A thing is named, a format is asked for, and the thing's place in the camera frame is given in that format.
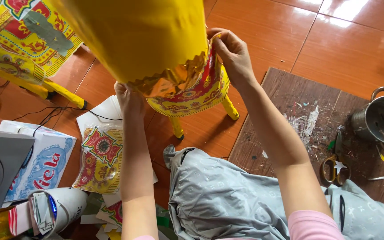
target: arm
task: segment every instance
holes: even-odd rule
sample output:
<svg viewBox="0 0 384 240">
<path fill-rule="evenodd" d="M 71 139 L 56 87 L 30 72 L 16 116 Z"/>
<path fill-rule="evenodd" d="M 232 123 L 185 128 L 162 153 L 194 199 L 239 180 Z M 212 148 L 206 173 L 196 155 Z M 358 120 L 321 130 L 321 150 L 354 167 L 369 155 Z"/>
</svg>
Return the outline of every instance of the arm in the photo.
<svg viewBox="0 0 384 240">
<path fill-rule="evenodd" d="M 296 210 L 315 210 L 332 217 L 305 146 L 254 76 L 246 43 L 224 29 L 210 29 L 208 36 L 219 32 L 220 39 L 214 40 L 216 52 L 275 168 L 287 219 Z"/>
<path fill-rule="evenodd" d="M 123 116 L 122 239 L 149 235 L 158 240 L 152 162 L 143 125 L 143 96 L 118 83 L 115 92 Z"/>
</svg>

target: person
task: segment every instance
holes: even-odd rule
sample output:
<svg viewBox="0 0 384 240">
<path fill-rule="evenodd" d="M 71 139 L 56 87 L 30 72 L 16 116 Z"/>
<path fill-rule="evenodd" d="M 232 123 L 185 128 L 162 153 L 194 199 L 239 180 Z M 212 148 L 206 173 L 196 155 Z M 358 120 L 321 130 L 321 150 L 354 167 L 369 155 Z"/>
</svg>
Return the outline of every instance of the person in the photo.
<svg viewBox="0 0 384 240">
<path fill-rule="evenodd" d="M 292 240 L 344 239 L 333 220 L 308 153 L 257 82 L 247 44 L 229 30 L 207 30 L 232 85 L 248 109 L 260 143 L 271 160 L 279 182 Z M 152 164 L 143 125 L 144 99 L 123 84 L 115 84 L 123 115 L 124 154 L 121 168 L 122 239 L 158 239 Z"/>
</svg>

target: scissors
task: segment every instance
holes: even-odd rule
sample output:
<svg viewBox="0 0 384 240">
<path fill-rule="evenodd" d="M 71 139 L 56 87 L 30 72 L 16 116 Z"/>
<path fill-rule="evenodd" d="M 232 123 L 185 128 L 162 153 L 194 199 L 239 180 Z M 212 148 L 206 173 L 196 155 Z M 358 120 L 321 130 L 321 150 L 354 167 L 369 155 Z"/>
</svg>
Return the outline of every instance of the scissors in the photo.
<svg viewBox="0 0 384 240">
<path fill-rule="evenodd" d="M 325 172 L 325 165 L 329 166 L 329 171 L 332 172 L 331 176 L 327 178 L 327 173 Z M 334 149 L 334 154 L 326 158 L 321 164 L 321 180 L 325 180 L 330 184 L 336 184 L 338 186 L 343 186 L 343 179 L 345 176 L 347 179 L 351 178 L 352 170 L 349 165 L 345 162 L 343 156 L 343 148 L 342 148 L 342 133 L 339 131 L 337 133 L 336 145 Z"/>
</svg>

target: gray cloth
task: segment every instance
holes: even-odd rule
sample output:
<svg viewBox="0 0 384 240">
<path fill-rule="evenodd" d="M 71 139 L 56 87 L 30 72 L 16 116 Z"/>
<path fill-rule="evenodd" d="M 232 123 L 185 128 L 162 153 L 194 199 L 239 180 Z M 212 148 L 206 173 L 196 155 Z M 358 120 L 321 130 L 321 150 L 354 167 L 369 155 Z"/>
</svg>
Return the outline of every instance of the gray cloth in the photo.
<svg viewBox="0 0 384 240">
<path fill-rule="evenodd" d="M 290 239 L 278 179 L 249 174 L 196 148 L 175 152 L 170 145 L 164 160 L 171 169 L 168 210 L 179 239 Z M 344 198 L 346 239 L 384 239 L 383 203 L 350 180 L 322 190 L 338 226 Z"/>
</svg>

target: yellow stool leg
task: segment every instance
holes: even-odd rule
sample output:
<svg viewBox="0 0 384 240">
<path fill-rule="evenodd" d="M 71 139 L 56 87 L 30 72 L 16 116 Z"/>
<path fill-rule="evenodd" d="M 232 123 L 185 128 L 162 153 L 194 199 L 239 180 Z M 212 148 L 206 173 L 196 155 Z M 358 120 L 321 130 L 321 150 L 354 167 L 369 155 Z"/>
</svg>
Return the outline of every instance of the yellow stool leg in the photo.
<svg viewBox="0 0 384 240">
<path fill-rule="evenodd" d="M 13 75 L 7 74 L 3 71 L 0 71 L 0 77 L 4 78 L 6 80 L 9 80 L 13 84 L 16 84 L 16 85 L 18 85 L 18 86 L 20 86 L 26 90 L 29 90 L 29 91 L 37 94 L 38 96 L 40 96 L 40 98 L 47 99 L 47 97 L 48 97 L 48 90 L 46 88 L 43 88 L 40 85 L 28 83 L 28 82 L 24 81 L 23 79 L 14 77 Z"/>
<path fill-rule="evenodd" d="M 237 120 L 239 118 L 239 113 L 233 106 L 232 102 L 229 100 L 228 96 L 226 96 L 226 98 L 221 102 L 221 104 L 223 105 L 230 118 L 232 118 L 233 120 Z"/>
<path fill-rule="evenodd" d="M 183 140 L 185 135 L 183 135 L 183 129 L 182 126 L 180 125 L 180 119 L 178 117 L 168 117 L 170 119 L 171 124 L 173 125 L 173 130 L 174 130 L 174 136 L 176 138 Z"/>
<path fill-rule="evenodd" d="M 61 85 L 51 81 L 50 79 L 44 79 L 44 82 L 42 83 L 42 86 L 47 88 L 48 90 L 54 90 L 58 94 L 64 96 L 67 98 L 67 100 L 71 101 L 73 104 L 75 104 L 80 109 L 87 108 L 87 101 L 82 99 L 81 97 L 71 93 Z"/>
</svg>

